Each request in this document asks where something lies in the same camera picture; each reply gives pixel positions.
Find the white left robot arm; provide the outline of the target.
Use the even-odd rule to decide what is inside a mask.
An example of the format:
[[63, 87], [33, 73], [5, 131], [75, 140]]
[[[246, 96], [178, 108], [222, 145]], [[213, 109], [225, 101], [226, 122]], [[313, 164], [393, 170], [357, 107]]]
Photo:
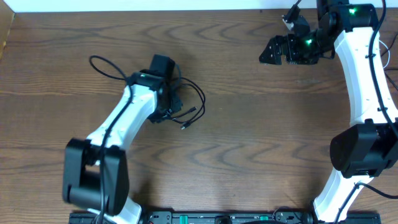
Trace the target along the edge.
[[172, 105], [172, 72], [141, 70], [103, 124], [65, 148], [62, 198], [95, 214], [95, 223], [139, 223], [141, 206], [129, 198], [126, 153], [144, 121]]

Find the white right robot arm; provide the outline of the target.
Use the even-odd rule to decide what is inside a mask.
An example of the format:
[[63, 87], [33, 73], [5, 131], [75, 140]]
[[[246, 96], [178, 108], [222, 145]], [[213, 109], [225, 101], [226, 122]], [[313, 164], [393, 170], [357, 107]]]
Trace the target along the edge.
[[386, 81], [379, 49], [385, 14], [372, 4], [317, 2], [318, 27], [311, 29], [294, 4], [282, 20], [287, 35], [277, 35], [260, 54], [269, 65], [314, 65], [338, 57], [350, 103], [349, 128], [330, 143], [332, 172], [301, 223], [376, 223], [378, 216], [349, 214], [360, 191], [397, 162], [397, 107]]

